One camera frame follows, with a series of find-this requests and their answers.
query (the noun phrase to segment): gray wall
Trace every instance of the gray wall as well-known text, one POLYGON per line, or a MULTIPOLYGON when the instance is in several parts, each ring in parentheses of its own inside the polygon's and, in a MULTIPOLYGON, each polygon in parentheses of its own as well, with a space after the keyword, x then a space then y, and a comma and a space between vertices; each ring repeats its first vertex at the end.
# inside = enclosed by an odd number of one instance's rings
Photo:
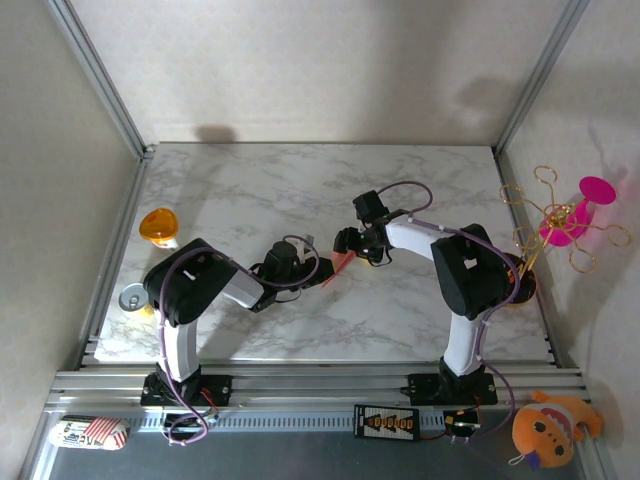
MULTIPOLYGON (((558 171, 557 192, 569 199, 586 175, 612 182, 619 202, 595 223, 619 223, 635 243, 614 248, 591 232, 598 270, 575 273, 568 252, 552 251, 536 270, 552 310, 559 348, 586 374, 621 479, 640 478, 640 3, 592 1, 540 97, 508 150, 517 182, 548 203, 533 178, 536 165, 558 171)), ((540 215, 529 211, 532 221, 540 215)))
POLYGON ((432 145, 495 143, 566 3, 73 0, 147 143, 432 145))
POLYGON ((0 14, 0 478, 75 347, 134 166, 44 0, 0 14))

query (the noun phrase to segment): gold wire decoration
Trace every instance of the gold wire decoration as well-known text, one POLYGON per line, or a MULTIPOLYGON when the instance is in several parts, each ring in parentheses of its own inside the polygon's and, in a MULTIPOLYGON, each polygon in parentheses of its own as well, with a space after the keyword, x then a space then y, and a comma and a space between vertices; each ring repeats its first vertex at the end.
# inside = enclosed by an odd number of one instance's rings
POLYGON ((553 186, 558 180, 558 173, 553 168, 546 165, 538 165, 533 169, 533 175, 538 182, 549 187, 551 203, 544 208, 529 200, 525 196, 524 191, 518 185, 506 184, 500 187, 500 198, 507 205, 523 205, 528 203, 538 210, 544 217, 544 221, 540 222, 540 226, 537 229, 531 227, 518 227, 513 231, 513 241, 516 246, 522 250, 522 255, 520 257, 521 262, 519 262, 520 266, 518 268, 520 277, 522 277, 525 272, 533 268, 536 260, 539 258, 539 255, 541 253, 544 254, 544 249, 549 244, 551 235, 557 231, 562 232, 571 240, 573 249, 569 254, 569 264, 579 273, 594 272, 598 266, 598 261, 593 253, 585 250, 578 243, 578 239, 573 237, 572 233, 575 228, 595 228, 602 232, 607 232, 607 240, 615 247, 626 247, 633 242, 631 233, 621 225, 611 224, 606 227, 600 227, 598 225, 577 223, 575 221, 575 217, 572 218, 572 216, 575 214, 579 204, 574 202, 556 203, 553 186), (543 239, 540 232, 547 228, 549 229, 549 233, 543 239), (614 231, 617 232, 617 239, 611 236, 614 231), (526 239, 524 243, 520 241, 521 238, 526 239), (589 268, 581 268, 578 266, 578 262, 574 260, 576 252, 578 252, 583 258, 586 257, 590 260, 591 266, 589 268))

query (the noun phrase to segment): pink disc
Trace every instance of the pink disc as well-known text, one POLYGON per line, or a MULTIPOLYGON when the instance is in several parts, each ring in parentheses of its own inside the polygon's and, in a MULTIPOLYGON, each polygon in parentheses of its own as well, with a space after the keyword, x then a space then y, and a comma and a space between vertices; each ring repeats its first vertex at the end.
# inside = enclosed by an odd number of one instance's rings
POLYGON ((580 180, 580 191, 584 198, 598 205, 609 205, 616 199, 615 189, 600 177, 584 177, 580 180))
POLYGON ((549 232, 552 232, 549 237, 549 243, 554 247, 566 247, 573 242, 573 240, 577 240, 587 230, 587 227, 571 227, 571 224, 591 224, 592 218, 587 211, 587 203, 589 202, 584 200, 578 205, 576 211, 569 216, 568 226, 564 229, 553 229, 552 231, 547 221, 543 220, 540 224, 540 237, 542 237, 542 240, 544 241, 547 238, 549 232))

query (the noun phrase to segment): orange plush toy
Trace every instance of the orange plush toy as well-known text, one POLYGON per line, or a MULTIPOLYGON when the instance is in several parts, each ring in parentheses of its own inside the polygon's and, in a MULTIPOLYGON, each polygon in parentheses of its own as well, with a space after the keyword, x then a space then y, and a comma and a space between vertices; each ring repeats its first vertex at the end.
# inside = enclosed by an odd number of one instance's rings
POLYGON ((561 467, 573 458, 574 442, 584 439, 579 424, 586 424, 592 437, 600 435, 602 415, 579 398, 540 390, 532 396, 538 403, 522 407, 513 421, 513 443, 521 455, 511 465, 526 459, 533 469, 561 467))

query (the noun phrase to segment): white marble surface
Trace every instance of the white marble surface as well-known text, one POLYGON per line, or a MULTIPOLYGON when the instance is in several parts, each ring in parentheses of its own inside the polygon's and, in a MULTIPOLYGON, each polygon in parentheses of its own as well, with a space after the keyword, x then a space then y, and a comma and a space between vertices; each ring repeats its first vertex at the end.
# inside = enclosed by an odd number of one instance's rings
MULTIPOLYGON (((429 184, 435 200, 419 217, 450 226, 478 222, 493 242, 515 251, 511 220, 487 147, 162 144, 150 168, 95 358, 152 362, 153 321, 128 320, 117 296, 141 281, 165 255, 138 235, 140 220, 172 208, 179 241, 195 237, 250 266, 283 235, 310 234, 329 256, 336 233, 356 226, 351 201, 403 179, 429 184)), ((425 201, 415 187, 383 194, 391 208, 425 201)), ((354 261, 327 288, 251 313, 223 298, 199 320, 200 358, 308 361, 437 360, 446 348, 450 312, 433 265, 406 251, 372 268, 354 261)), ((535 302, 504 309, 489 329, 485 353, 500 360, 546 360, 545 332, 535 302)))

